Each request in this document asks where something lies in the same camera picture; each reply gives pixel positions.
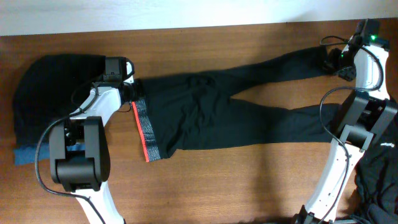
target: black bracket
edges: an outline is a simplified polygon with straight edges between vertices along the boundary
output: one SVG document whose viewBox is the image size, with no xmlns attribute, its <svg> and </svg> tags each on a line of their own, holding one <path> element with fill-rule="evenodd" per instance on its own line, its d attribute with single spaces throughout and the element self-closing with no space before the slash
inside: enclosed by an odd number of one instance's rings
<svg viewBox="0 0 398 224">
<path fill-rule="evenodd" d="M 328 55 L 329 69 L 340 78 L 352 81 L 356 78 L 356 68 L 354 58 L 358 53 L 358 46 L 375 45 L 389 51 L 390 43 L 388 40 L 379 38 L 380 22 L 374 19 L 364 19 L 358 23 L 348 50 L 342 52 L 340 49 L 333 49 Z"/>
<path fill-rule="evenodd" d="M 68 151 L 70 136 L 84 140 L 84 151 Z M 74 123 L 61 123 L 50 133 L 50 170 L 55 183 L 67 192 L 76 189 L 100 190 L 111 171 L 108 144 L 101 117 L 92 116 Z"/>
<path fill-rule="evenodd" d="M 127 78 L 125 57 L 106 57 L 104 82 L 121 83 Z"/>
<path fill-rule="evenodd" d="M 318 224 L 320 219 L 315 218 L 312 212 L 308 213 L 305 209 L 305 206 L 302 205 L 300 212 L 295 214 L 291 224 Z"/>
<path fill-rule="evenodd" d="M 341 141 L 367 150 L 379 140 L 397 112 L 396 103 L 352 91 L 331 122 L 331 131 Z"/>
</svg>

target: black fabric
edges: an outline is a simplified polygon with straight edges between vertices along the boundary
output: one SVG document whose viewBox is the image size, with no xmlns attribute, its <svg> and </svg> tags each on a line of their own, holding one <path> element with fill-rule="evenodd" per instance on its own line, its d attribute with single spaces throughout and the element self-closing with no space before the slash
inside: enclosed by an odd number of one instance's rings
<svg viewBox="0 0 398 224">
<path fill-rule="evenodd" d="M 398 223 L 398 117 L 356 166 L 361 204 L 355 215 L 370 223 Z"/>
<path fill-rule="evenodd" d="M 318 106 L 295 110 L 259 106 L 231 96 L 252 86 L 326 75 L 326 48 L 299 50 L 228 70 L 143 80 L 147 115 L 159 154 L 176 149 L 216 149 L 270 142 L 330 142 Z M 338 105 L 325 105 L 325 123 Z"/>
<path fill-rule="evenodd" d="M 73 91 L 103 73 L 105 56 L 47 55 L 33 63 L 14 94 L 14 130 L 17 144 L 35 144 L 44 129 L 57 118 L 76 110 L 70 102 Z M 90 86 L 76 93 L 75 102 L 84 102 Z"/>
</svg>

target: white robotic leg frame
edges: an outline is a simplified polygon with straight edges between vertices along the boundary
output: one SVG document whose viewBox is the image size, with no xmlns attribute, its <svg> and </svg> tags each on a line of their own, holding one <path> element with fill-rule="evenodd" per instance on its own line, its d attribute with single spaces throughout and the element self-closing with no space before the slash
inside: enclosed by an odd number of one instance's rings
<svg viewBox="0 0 398 224">
<path fill-rule="evenodd" d="M 81 189 L 76 190 L 76 192 L 72 193 L 75 195 L 82 195 L 88 197 L 91 202 L 94 204 L 97 211 L 101 214 L 105 223 L 114 223 L 114 224 L 124 224 L 126 223 L 123 217 L 118 213 L 116 209 L 113 199 L 111 196 L 111 192 L 109 191 L 108 181 L 103 182 L 101 184 L 101 188 L 99 191 L 94 191 L 93 189 Z M 86 213 L 87 219 L 90 223 L 101 223 L 100 218 L 94 212 L 93 208 L 83 199 L 76 198 L 83 210 Z"/>
<path fill-rule="evenodd" d="M 349 169 L 347 178 L 342 183 L 345 172 L 346 172 L 346 155 L 344 149 L 338 144 L 335 139 L 332 139 L 330 144 L 330 153 L 326 166 L 323 170 L 321 178 L 315 189 L 314 194 L 310 200 L 305 204 L 305 209 L 308 213 L 312 212 L 315 218 L 322 219 L 324 214 L 329 211 L 333 205 L 338 191 L 343 184 L 343 188 L 347 184 L 348 177 L 351 175 L 355 165 L 362 158 L 364 152 L 360 152 L 360 148 L 346 144 L 348 153 L 351 155 L 349 159 Z M 337 198 L 336 205 L 338 205 L 341 195 Z M 337 206 L 325 218 L 325 221 L 336 218 Z"/>
</svg>

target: red stripe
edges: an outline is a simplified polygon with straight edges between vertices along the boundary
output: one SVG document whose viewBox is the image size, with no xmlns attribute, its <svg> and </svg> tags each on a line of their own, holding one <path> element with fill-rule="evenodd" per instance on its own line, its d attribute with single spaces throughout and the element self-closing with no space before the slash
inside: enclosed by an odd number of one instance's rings
<svg viewBox="0 0 398 224">
<path fill-rule="evenodd" d="M 133 108 L 133 110 L 134 110 L 134 115 L 136 115 L 136 121 L 137 121 L 137 126 L 138 126 L 138 132 L 139 132 L 139 135 L 140 135 L 140 137 L 141 137 L 142 146 L 144 147 L 145 160 L 146 160 L 147 162 L 149 162 L 147 146 L 146 146 L 146 144 L 145 144 L 144 133 L 142 132 L 141 123 L 139 122 L 139 117 L 138 117 L 138 112 L 137 112 L 137 106 L 136 106 L 135 102 L 132 102 L 131 105 L 132 105 L 132 108 Z"/>
</svg>

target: wooden table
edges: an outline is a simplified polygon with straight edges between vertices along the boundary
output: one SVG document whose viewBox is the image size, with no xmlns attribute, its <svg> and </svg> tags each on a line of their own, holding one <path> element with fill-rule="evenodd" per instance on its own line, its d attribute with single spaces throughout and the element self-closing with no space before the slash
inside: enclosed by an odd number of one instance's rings
<svg viewBox="0 0 398 224">
<path fill-rule="evenodd" d="M 387 88 L 398 97 L 398 20 L 383 19 L 380 37 L 391 40 Z M 88 223 L 75 199 L 56 197 L 38 185 L 32 164 L 14 166 L 12 95 L 27 67 L 45 54 L 125 56 L 136 77 L 229 68 L 317 46 L 326 35 L 350 37 L 357 21 L 298 22 L 194 29 L 89 32 L 0 37 L 0 223 Z M 236 97 L 260 105 L 298 108 L 318 104 L 337 77 L 273 83 Z M 341 103 L 348 92 L 327 102 Z M 111 154 L 109 187 L 127 223 L 236 223 L 283 220 L 298 213 L 313 193 L 326 163 L 327 143 L 261 144 L 210 151 L 178 150 L 146 163 L 132 113 L 115 113 L 106 127 Z M 49 162 L 40 162 L 44 181 Z M 342 196 L 339 217 L 353 212 L 354 175 Z"/>
</svg>

